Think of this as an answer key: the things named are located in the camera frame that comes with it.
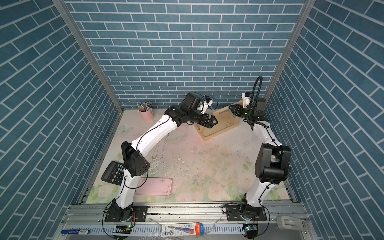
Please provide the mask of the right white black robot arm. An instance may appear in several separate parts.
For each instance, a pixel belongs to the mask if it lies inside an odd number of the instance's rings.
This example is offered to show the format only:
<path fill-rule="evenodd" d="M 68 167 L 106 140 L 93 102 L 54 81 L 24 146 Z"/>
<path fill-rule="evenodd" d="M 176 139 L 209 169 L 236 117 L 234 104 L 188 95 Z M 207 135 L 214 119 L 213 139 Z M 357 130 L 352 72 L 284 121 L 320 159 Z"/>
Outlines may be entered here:
<path fill-rule="evenodd" d="M 257 77 L 251 92 L 242 94 L 243 103 L 229 106 L 236 117 L 242 118 L 258 138 L 259 149 L 255 163 L 256 180 L 240 203 L 240 214 L 246 220 L 262 220 L 266 208 L 263 201 L 267 194 L 289 175 L 291 149 L 277 140 L 271 123 L 265 116 L 266 100 L 260 98 L 263 77 Z"/>

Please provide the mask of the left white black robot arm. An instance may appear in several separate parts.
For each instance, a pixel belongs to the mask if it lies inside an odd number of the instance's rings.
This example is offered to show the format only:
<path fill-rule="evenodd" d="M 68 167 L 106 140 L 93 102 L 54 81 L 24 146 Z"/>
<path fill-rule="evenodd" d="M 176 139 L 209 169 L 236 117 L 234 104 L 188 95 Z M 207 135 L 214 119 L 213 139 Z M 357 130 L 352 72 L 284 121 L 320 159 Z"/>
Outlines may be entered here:
<path fill-rule="evenodd" d="M 122 143 L 124 176 L 118 195 L 112 200 L 114 208 L 124 211 L 132 206 L 135 191 L 141 187 L 139 180 L 150 168 L 146 155 L 160 140 L 182 124 L 197 124 L 208 129 L 218 124 L 215 116 L 206 113 L 213 103 L 214 99 L 209 96 L 187 93 L 179 105 L 168 107 L 159 121 L 144 134 L 131 143 Z"/>

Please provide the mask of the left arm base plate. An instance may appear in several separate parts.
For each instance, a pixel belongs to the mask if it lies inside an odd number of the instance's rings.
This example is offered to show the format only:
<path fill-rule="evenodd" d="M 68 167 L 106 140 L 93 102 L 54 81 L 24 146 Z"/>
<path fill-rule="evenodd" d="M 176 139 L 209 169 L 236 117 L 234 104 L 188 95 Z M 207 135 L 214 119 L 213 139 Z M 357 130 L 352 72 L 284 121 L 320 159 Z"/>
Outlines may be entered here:
<path fill-rule="evenodd" d="M 127 207 L 124 210 L 117 211 L 114 207 L 108 207 L 104 209 L 103 213 L 105 214 L 105 222 L 115 222 L 115 223 L 141 223 L 145 222 L 148 207 L 147 206 L 133 206 Z"/>

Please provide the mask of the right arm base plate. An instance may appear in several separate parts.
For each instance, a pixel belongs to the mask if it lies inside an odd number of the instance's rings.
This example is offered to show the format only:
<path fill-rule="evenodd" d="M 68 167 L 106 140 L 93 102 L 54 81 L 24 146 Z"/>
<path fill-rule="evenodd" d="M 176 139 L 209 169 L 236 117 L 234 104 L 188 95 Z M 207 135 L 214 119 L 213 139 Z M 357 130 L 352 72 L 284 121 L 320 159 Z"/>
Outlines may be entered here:
<path fill-rule="evenodd" d="M 222 212 L 226 215 L 227 221 L 229 222 L 260 222 L 267 220 L 266 211 L 262 207 L 227 203 L 222 206 Z"/>

